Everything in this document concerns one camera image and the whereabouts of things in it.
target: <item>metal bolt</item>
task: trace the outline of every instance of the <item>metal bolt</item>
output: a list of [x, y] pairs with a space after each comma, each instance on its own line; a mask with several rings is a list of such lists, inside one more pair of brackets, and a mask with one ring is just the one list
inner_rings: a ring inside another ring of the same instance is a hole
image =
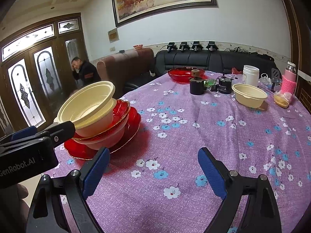
[[230, 171], [230, 175], [231, 175], [232, 177], [236, 177], [236, 176], [238, 175], [238, 172], [232, 170], [232, 171]]
[[261, 179], [261, 180], [267, 180], [268, 178], [267, 178], [267, 176], [265, 176], [264, 174], [262, 174], [262, 175], [260, 175], [260, 179]]
[[44, 175], [41, 177], [41, 179], [42, 179], [42, 180], [47, 180], [47, 179], [49, 179], [49, 177], [50, 177], [49, 175], [44, 174]]
[[77, 176], [79, 174], [79, 171], [78, 170], [72, 170], [70, 172], [71, 176]]

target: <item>floral tablecloth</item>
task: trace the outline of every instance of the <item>floral tablecloth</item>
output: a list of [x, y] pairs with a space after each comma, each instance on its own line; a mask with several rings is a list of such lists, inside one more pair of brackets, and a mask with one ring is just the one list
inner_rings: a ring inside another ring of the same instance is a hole
[[[260, 87], [269, 95], [266, 111], [242, 106], [234, 95], [191, 95], [189, 84], [167, 74], [126, 94], [123, 99], [142, 116], [140, 130], [111, 154], [107, 173], [87, 200], [104, 232], [204, 232], [221, 203], [197, 161], [198, 150], [207, 147], [229, 170], [268, 176], [282, 232], [290, 233], [311, 201], [311, 116], [296, 98], [288, 109], [278, 107], [273, 93]], [[53, 177], [84, 163], [63, 146], [56, 155], [60, 164], [47, 172]], [[78, 232], [65, 196], [62, 202]], [[245, 204], [246, 197], [231, 232]]]

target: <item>man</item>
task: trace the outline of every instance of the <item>man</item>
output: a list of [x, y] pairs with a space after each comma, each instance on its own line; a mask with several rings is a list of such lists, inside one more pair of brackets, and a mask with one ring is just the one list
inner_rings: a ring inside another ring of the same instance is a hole
[[82, 80], [83, 86], [101, 81], [96, 67], [90, 62], [82, 61], [79, 57], [73, 58], [71, 61], [71, 69], [73, 70], [73, 77], [75, 80]]

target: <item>stack of bowls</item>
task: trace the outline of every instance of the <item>stack of bowls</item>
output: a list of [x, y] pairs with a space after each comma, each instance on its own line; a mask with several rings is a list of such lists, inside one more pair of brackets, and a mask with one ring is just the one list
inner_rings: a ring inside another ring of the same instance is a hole
[[[115, 87], [109, 81], [86, 86], [63, 104], [57, 122], [71, 121], [76, 128], [73, 139], [91, 149], [114, 146], [124, 134], [130, 110], [129, 103], [112, 98], [114, 91]], [[114, 117], [116, 105], [123, 109], [122, 115]]]

